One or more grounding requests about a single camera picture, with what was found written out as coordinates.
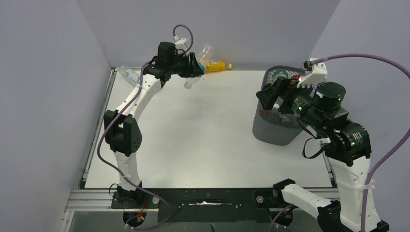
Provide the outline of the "yellow juice bottle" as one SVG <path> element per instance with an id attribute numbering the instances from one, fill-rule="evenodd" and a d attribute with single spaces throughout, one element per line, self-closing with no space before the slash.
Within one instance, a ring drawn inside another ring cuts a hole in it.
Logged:
<path id="1" fill-rule="evenodd" d="M 216 73 L 231 70 L 233 65 L 222 60 L 210 60 L 205 68 L 205 73 Z"/>

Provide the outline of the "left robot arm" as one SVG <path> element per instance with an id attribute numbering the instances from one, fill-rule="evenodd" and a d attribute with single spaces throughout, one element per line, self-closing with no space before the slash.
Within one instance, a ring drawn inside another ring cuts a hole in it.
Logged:
<path id="1" fill-rule="evenodd" d="M 119 173 L 117 199 L 142 201 L 142 180 L 137 171 L 136 152 L 142 143 L 138 120 L 153 98 L 172 75 L 196 78 L 204 74 L 203 65 L 194 52 L 182 52 L 176 44 L 161 42 L 157 54 L 140 70 L 137 84 L 129 96 L 115 110 L 103 115 L 103 140 L 109 145 Z"/>

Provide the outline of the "green tinted bottle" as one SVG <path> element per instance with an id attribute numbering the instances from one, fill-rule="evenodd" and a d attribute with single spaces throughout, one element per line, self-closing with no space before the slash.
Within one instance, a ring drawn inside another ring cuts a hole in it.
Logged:
<path id="1" fill-rule="evenodd" d="M 275 70 L 272 74 L 272 83 L 275 82 L 278 78 L 288 79 L 288 73 L 283 69 Z"/>

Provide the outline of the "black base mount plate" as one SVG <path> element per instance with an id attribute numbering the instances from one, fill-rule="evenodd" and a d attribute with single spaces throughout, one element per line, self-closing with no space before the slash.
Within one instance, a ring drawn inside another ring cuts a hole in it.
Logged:
<path id="1" fill-rule="evenodd" d="M 157 222 L 239 222 L 268 223 L 287 206 L 272 188 L 150 188 L 147 192 L 112 195 L 111 208 L 124 210 L 123 219 L 148 212 L 157 213 Z"/>

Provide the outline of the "clear bottle white blue label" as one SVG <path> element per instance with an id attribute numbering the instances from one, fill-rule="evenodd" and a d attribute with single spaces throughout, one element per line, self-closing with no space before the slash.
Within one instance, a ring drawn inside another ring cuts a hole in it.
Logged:
<path id="1" fill-rule="evenodd" d="M 140 81 L 140 75 L 128 66 L 120 66 L 118 73 L 133 87 L 136 87 Z"/>

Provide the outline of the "aluminium frame rail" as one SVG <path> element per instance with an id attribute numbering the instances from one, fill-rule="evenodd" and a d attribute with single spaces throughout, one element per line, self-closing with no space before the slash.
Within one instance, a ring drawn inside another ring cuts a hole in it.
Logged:
<path id="1" fill-rule="evenodd" d="M 71 212 L 121 212 L 124 210 L 112 209 L 113 189 L 79 189 L 73 190 L 69 196 L 67 211 Z"/>

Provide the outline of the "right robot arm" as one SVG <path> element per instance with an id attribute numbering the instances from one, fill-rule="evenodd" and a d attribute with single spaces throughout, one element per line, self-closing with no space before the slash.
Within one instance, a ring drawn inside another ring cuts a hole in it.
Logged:
<path id="1" fill-rule="evenodd" d="M 323 198 L 285 179 L 273 186 L 274 204 L 292 204 L 304 210 L 316 218 L 324 232 L 388 231 L 388 223 L 375 208 L 373 184 L 366 182 L 371 161 L 369 134 L 342 108 L 345 88 L 335 82 L 302 88 L 298 83 L 296 79 L 279 77 L 258 91 L 256 97 L 265 110 L 271 110 L 282 98 L 281 113 L 293 114 L 300 123 L 314 129 L 322 142 L 321 152 L 333 170 L 339 198 Z"/>

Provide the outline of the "grey mesh waste bin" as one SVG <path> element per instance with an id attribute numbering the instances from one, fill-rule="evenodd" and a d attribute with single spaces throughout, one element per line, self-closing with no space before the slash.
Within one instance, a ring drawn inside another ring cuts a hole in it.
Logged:
<path id="1" fill-rule="evenodd" d="M 265 72 L 261 87 L 272 83 L 272 74 L 278 69 L 285 70 L 289 78 L 295 75 L 305 75 L 302 68 L 273 66 Z M 256 139 L 273 145 L 288 145 L 302 132 L 296 116 L 278 112 L 282 103 L 283 99 L 278 98 L 271 111 L 264 110 L 258 103 L 252 126 L 252 133 Z"/>

